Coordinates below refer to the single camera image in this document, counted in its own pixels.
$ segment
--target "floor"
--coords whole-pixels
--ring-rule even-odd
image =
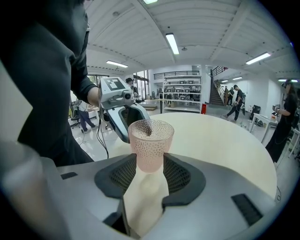
[[[214,116],[214,117],[221,117],[221,115],[228,113],[229,110],[226,108],[208,108],[207,114]],[[155,115],[160,114],[159,105],[158,108],[154,111],[148,111],[149,115]],[[231,120],[234,118],[234,114],[230,116],[228,119]],[[95,125],[98,125],[98,121],[96,118],[93,118],[91,120]],[[248,129],[251,121],[249,120],[249,113],[244,116],[243,114],[239,115],[237,125]],[[105,124],[102,123],[102,129],[103,129],[103,138],[105,141],[105,144],[107,146],[108,152],[111,152],[113,150],[113,145],[115,141],[117,140],[118,136],[117,134],[111,130],[105,130]],[[261,141],[263,138],[263,127],[254,126],[254,130],[252,134]],[[100,144],[100,142],[97,140],[97,130],[92,130],[87,134],[83,134],[81,132],[81,128],[74,127],[72,129],[73,136],[76,139],[76,141],[81,145],[81,148],[88,153],[88,155],[94,160],[99,161],[107,158],[106,151],[103,148],[103,146]],[[271,129],[264,142],[262,143],[264,146],[267,145],[269,140],[271,139],[273,135],[274,129]],[[279,201],[280,195],[282,197],[282,200],[289,195],[289,193],[293,190],[295,183],[297,182],[298,178],[300,177],[300,168],[299,163],[294,159],[293,155],[291,158],[288,158],[288,155],[290,154],[290,151],[288,150],[288,144],[285,146],[285,149],[283,151],[282,156],[280,157],[277,164],[274,164],[274,167],[277,172],[277,186],[280,189],[277,189],[277,195],[276,202]]]

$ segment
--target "stair railing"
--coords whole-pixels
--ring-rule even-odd
[[[225,91],[223,90],[222,86],[220,85],[220,82],[218,80],[214,81],[214,86],[217,89],[217,92],[220,95],[221,100],[222,100],[224,106],[226,106],[225,103],[227,103],[227,100],[228,100],[228,90],[226,91],[227,92],[227,94],[226,94]]]

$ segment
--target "white ceiling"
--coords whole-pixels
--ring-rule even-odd
[[[85,6],[91,27],[89,70],[124,75],[175,64],[206,64],[300,78],[288,37],[254,0],[158,0],[149,5],[142,0],[94,0]],[[165,38],[170,32],[179,55],[173,55]],[[264,52],[272,56],[261,64],[245,64]],[[128,68],[116,68],[107,60]]]

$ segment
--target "ceiling light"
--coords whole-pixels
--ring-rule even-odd
[[[150,3],[153,3],[153,2],[157,2],[158,0],[144,0],[144,2],[146,4],[150,4]]]
[[[177,47],[177,44],[176,44],[176,41],[175,41],[175,38],[174,38],[174,34],[167,33],[165,36],[169,41],[169,44],[170,44],[170,46],[173,50],[173,53],[176,54],[176,55],[179,54],[178,47]]]
[[[268,54],[267,52],[265,52],[265,53],[263,53],[263,54],[261,54],[261,55],[255,57],[255,58],[253,58],[253,59],[247,61],[246,64],[250,65],[250,64],[252,64],[252,63],[255,63],[255,62],[257,62],[257,61],[260,61],[260,60],[262,60],[262,59],[265,59],[265,58],[267,58],[267,57],[269,57],[269,56],[271,56],[271,55]]]
[[[127,68],[128,67],[126,65],[123,65],[123,64],[120,64],[120,63],[117,63],[117,62],[112,62],[112,61],[107,61],[106,63],[117,65],[117,66],[122,67],[122,68]]]

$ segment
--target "textured plastic cup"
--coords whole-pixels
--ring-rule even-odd
[[[164,162],[164,153],[170,149],[174,128],[160,120],[140,120],[129,128],[129,140],[136,163],[145,173],[156,172]]]

